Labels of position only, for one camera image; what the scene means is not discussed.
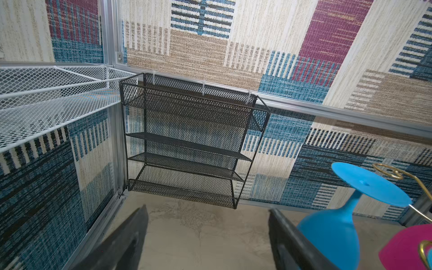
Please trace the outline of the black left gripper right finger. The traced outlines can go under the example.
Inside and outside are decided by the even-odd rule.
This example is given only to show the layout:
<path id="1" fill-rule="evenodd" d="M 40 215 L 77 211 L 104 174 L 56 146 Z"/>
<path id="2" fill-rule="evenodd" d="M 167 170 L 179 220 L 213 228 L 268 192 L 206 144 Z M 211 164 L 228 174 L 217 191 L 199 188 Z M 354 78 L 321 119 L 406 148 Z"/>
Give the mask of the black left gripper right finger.
<path id="1" fill-rule="evenodd" d="M 337 269 L 281 211 L 272 208 L 269 213 L 269 238 L 276 269 Z"/>

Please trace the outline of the magenta wine glass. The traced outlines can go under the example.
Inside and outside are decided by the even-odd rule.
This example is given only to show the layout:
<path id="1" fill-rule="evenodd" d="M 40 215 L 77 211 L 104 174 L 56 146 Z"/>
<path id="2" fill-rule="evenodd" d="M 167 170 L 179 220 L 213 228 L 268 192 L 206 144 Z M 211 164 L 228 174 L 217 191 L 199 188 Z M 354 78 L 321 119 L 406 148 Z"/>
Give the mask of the magenta wine glass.
<path id="1" fill-rule="evenodd" d="M 417 225 L 398 232 L 379 251 L 379 259 L 386 270 L 429 270 L 419 253 L 422 241 L 432 240 L 432 225 Z"/>

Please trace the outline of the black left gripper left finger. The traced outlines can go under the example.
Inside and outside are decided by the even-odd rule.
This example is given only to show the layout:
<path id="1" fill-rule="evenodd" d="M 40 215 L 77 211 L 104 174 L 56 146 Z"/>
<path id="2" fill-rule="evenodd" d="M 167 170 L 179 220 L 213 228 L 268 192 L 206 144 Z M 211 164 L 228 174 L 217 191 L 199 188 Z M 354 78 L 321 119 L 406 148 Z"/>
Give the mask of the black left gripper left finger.
<path id="1" fill-rule="evenodd" d="M 149 215 L 136 209 L 106 240 L 73 268 L 75 270 L 137 270 L 144 248 Z"/>

